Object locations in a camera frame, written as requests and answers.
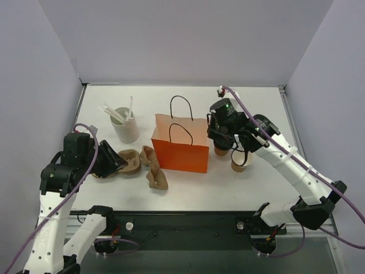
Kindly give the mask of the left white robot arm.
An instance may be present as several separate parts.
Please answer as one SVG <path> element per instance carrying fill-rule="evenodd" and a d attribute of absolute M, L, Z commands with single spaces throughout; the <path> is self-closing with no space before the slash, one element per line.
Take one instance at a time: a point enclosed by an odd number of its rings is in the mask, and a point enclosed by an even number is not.
<path fill-rule="evenodd" d="M 33 246 L 23 273 L 79 273 L 80 263 L 99 235 L 117 230 L 113 208 L 94 205 L 82 226 L 65 243 L 72 205 L 89 174 L 106 178 L 127 166 L 106 140 L 88 133 L 69 133 L 40 175 L 40 211 Z"/>

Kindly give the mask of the brown pulp cup carrier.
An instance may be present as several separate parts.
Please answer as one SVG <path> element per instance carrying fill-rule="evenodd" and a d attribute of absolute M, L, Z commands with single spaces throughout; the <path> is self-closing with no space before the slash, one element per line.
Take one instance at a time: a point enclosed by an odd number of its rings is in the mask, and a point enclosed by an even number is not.
<path fill-rule="evenodd" d="M 146 178 L 149 188 L 156 190 L 168 190 L 168 181 L 163 173 L 155 150 L 149 146 L 142 146 L 140 153 L 141 164 L 149 168 Z"/>

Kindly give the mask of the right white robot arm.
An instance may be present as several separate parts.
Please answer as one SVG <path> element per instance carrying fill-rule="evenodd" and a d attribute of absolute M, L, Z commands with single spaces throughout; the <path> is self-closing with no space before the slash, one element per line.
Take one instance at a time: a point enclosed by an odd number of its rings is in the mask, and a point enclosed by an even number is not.
<path fill-rule="evenodd" d="M 297 200 L 264 203 L 253 218 L 254 229 L 265 233 L 273 226 L 298 222 L 305 228 L 317 230 L 332 214 L 340 193 L 347 186 L 341 181 L 317 178 L 319 173 L 311 167 L 303 168 L 294 161 L 302 159 L 297 148 L 291 146 L 278 127 L 267 117 L 256 114 L 249 119 L 238 112 L 228 98 L 211 105 L 208 120 L 208 137 L 215 148 L 227 151 L 233 145 L 244 153 L 235 163 L 246 163 L 248 153 L 254 153 L 275 168 L 299 193 Z"/>

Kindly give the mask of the brown paper coffee cup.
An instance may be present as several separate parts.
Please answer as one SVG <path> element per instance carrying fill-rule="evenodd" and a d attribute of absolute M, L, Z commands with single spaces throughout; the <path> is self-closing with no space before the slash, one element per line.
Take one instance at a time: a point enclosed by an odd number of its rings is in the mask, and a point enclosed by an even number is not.
<path fill-rule="evenodd" d="M 228 154 L 229 151 L 230 148 L 219 148 L 219 147 L 214 148 L 214 153 L 218 156 L 225 156 Z"/>

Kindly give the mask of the orange paper bag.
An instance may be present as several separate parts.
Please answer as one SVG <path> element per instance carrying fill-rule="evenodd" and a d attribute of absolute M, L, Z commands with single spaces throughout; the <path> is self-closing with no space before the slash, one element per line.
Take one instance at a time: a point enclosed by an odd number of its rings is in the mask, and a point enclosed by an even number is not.
<path fill-rule="evenodd" d="M 167 170 L 206 173 L 209 147 L 208 122 L 205 118 L 182 118 L 155 115 L 155 129 L 151 137 L 160 167 Z"/>

